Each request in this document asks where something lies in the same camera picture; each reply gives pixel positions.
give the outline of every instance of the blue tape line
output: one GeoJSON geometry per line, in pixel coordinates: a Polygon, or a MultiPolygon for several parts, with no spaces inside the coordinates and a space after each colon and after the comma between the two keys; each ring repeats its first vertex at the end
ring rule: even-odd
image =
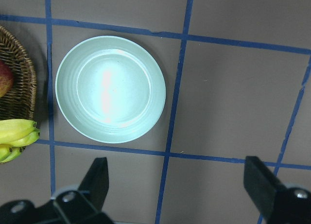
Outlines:
{"type": "Polygon", "coordinates": [[[279,166],[280,166],[280,164],[281,164],[281,162],[283,160],[283,157],[284,157],[284,153],[285,153],[285,150],[286,150],[286,145],[287,145],[288,139],[290,137],[290,134],[292,132],[293,125],[295,123],[295,118],[296,118],[297,113],[298,113],[299,108],[300,108],[300,104],[301,104],[301,101],[302,101],[302,98],[303,98],[303,95],[304,95],[304,92],[305,92],[306,83],[307,83],[307,81],[309,79],[309,76],[310,76],[310,69],[311,69],[311,57],[309,59],[309,64],[307,66],[307,69],[306,69],[306,72],[305,72],[305,75],[304,75],[304,78],[303,78],[303,81],[302,81],[302,88],[300,89],[300,91],[298,93],[298,97],[297,97],[297,100],[296,100],[296,103],[295,103],[295,106],[294,106],[294,110],[292,112],[292,116],[291,116],[289,125],[288,125],[287,130],[286,130],[285,139],[284,139],[284,141],[282,143],[281,150],[280,150],[280,153],[279,153],[278,158],[277,158],[276,167],[274,169],[274,174],[275,175],[277,175],[278,170],[279,170],[279,166]]]}
{"type": "Polygon", "coordinates": [[[248,41],[240,41],[240,40],[234,40],[234,39],[214,38],[214,37],[198,36],[198,35],[191,35],[191,34],[188,35],[187,39],[191,41],[223,44],[223,45],[245,47],[245,48],[267,49],[267,50],[273,50],[273,51],[291,52],[291,53],[306,54],[306,55],[311,54],[310,49],[276,45],[276,44],[268,44],[268,43],[248,42],[248,41]]]}
{"type": "MultiPolygon", "coordinates": [[[[40,18],[40,17],[0,15],[0,20],[46,24],[46,18],[40,18]]],[[[149,36],[163,37],[163,38],[183,39],[187,41],[197,41],[197,42],[214,43],[214,44],[222,44],[222,45],[237,46],[237,47],[257,48],[257,49],[266,49],[266,50],[273,50],[273,51],[311,55],[310,49],[269,44],[269,43],[249,42],[249,41],[241,41],[241,40],[234,40],[234,39],[215,38],[215,37],[192,35],[192,34],[173,33],[173,32],[152,32],[150,30],[141,29],[141,28],[116,26],[116,25],[75,21],[75,20],[67,20],[67,19],[51,19],[51,21],[52,21],[52,25],[59,25],[59,26],[79,27],[79,28],[97,29],[97,30],[110,30],[110,31],[129,33],[129,34],[141,34],[141,35],[149,35],[149,36]]]]}
{"type": "Polygon", "coordinates": [[[51,0],[45,0],[46,34],[47,34],[47,66],[48,66],[48,112],[49,112],[49,144],[50,144],[50,172],[51,194],[55,192],[55,147],[54,147],[54,116],[53,116],[53,78],[52,78],[52,13],[51,0]]]}
{"type": "Polygon", "coordinates": [[[163,169],[162,169],[160,190],[159,190],[159,196],[158,196],[156,213],[155,213],[155,224],[160,223],[163,197],[164,197],[164,188],[165,188],[165,183],[166,183],[169,160],[170,160],[170,157],[168,157],[168,156],[164,157],[164,160],[163,160],[163,169]]]}
{"type": "MultiPolygon", "coordinates": [[[[156,156],[166,156],[167,153],[163,151],[152,151],[152,150],[141,150],[141,149],[132,149],[132,148],[122,148],[114,146],[101,146],[101,145],[86,145],[81,143],[70,143],[63,141],[51,142],[50,140],[39,139],[36,141],[36,144],[50,145],[54,144],[62,147],[72,147],[80,149],[91,149],[91,150],[103,150],[103,151],[113,151],[121,153],[131,153],[131,154],[141,154],[141,155],[156,155],[156,156]]],[[[204,156],[204,155],[189,155],[189,154],[179,154],[179,153],[169,153],[169,157],[177,157],[183,159],[193,159],[193,160],[206,160],[206,161],[218,161],[226,163],[244,163],[245,159],[241,158],[227,158],[227,157],[215,157],[215,156],[204,156]]],[[[275,167],[275,162],[263,162],[268,167],[275,167]]],[[[298,165],[298,164],[288,164],[281,163],[280,168],[291,168],[291,169],[302,169],[302,170],[311,170],[311,165],[298,165]]]]}
{"type": "Polygon", "coordinates": [[[15,21],[25,23],[46,24],[46,19],[41,17],[22,17],[15,15],[0,15],[2,21],[15,21]]]}
{"type": "Polygon", "coordinates": [[[262,215],[259,215],[257,224],[261,224],[262,223],[262,219],[263,219],[262,215]]]}
{"type": "MultiPolygon", "coordinates": [[[[187,35],[189,32],[192,4],[193,4],[193,0],[187,0],[185,20],[184,20],[184,26],[183,26],[183,35],[187,35]]],[[[165,153],[167,155],[165,155],[164,162],[163,162],[158,203],[157,203],[156,214],[155,214],[155,224],[159,224],[160,218],[161,218],[163,195],[164,195],[166,176],[167,176],[167,171],[168,171],[168,166],[169,166],[170,151],[171,151],[171,145],[172,145],[172,139],[173,139],[173,130],[174,130],[178,95],[179,95],[179,89],[180,89],[180,83],[181,83],[182,69],[184,66],[186,47],[187,47],[187,40],[182,39],[181,44],[180,44],[179,62],[177,65],[177,73],[176,73],[176,80],[175,80],[174,93],[173,93],[173,102],[172,102],[169,130],[168,130],[167,143],[166,143],[166,149],[165,149],[165,153]]]]}
{"type": "Polygon", "coordinates": [[[56,190],[54,145],[50,145],[50,173],[51,173],[51,195],[52,195],[56,190]]]}
{"type": "Polygon", "coordinates": [[[280,168],[300,169],[300,170],[311,170],[311,166],[309,166],[309,165],[297,165],[297,164],[281,163],[279,165],[279,167],[280,168]]]}
{"type": "Polygon", "coordinates": [[[150,30],[142,29],[142,28],[116,26],[116,25],[92,23],[92,22],[85,22],[85,21],[52,19],[52,24],[58,25],[58,26],[80,27],[80,28],[95,29],[95,30],[108,30],[108,31],[116,31],[116,32],[122,32],[122,33],[129,33],[129,34],[141,34],[141,35],[149,35],[149,36],[156,36],[156,37],[164,37],[164,38],[176,38],[176,39],[182,38],[182,34],[180,33],[152,32],[150,30]]]}
{"type": "Polygon", "coordinates": [[[165,155],[165,153],[162,151],[122,148],[122,147],[115,147],[115,146],[86,145],[86,144],[69,143],[69,142],[62,142],[62,141],[55,141],[54,144],[57,146],[64,146],[64,147],[73,147],[73,148],[91,149],[91,150],[105,150],[105,151],[141,154],[141,155],[156,155],[156,156],[165,155]]]}

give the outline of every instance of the red apple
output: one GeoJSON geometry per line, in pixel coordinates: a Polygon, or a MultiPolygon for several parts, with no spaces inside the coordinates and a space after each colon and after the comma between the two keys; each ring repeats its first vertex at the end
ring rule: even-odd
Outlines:
{"type": "Polygon", "coordinates": [[[11,69],[0,60],[0,98],[12,88],[13,81],[11,69]]]}

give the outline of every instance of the light green plate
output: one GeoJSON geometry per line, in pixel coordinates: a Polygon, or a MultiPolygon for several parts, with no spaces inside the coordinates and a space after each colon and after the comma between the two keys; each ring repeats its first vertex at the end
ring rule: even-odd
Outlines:
{"type": "Polygon", "coordinates": [[[105,143],[141,137],[165,103],[156,61],[138,44],[115,36],[90,38],[72,48],[59,66],[55,91],[66,120],[105,143]]]}

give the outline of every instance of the banana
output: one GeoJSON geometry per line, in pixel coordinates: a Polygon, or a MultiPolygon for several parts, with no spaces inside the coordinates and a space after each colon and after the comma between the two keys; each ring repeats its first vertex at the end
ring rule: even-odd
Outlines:
{"type": "Polygon", "coordinates": [[[0,144],[0,162],[5,160],[12,152],[9,145],[0,144]]]}
{"type": "Polygon", "coordinates": [[[23,147],[34,143],[40,137],[40,130],[35,128],[30,134],[23,137],[22,139],[8,142],[6,144],[12,147],[23,147]]]}
{"type": "Polygon", "coordinates": [[[12,161],[13,159],[15,159],[18,156],[20,156],[22,151],[23,151],[23,149],[19,148],[19,147],[12,148],[12,152],[7,156],[7,158],[5,160],[0,161],[0,162],[12,161]]]}
{"type": "Polygon", "coordinates": [[[36,126],[35,121],[10,119],[0,121],[0,144],[21,139],[30,134],[36,126]]]}

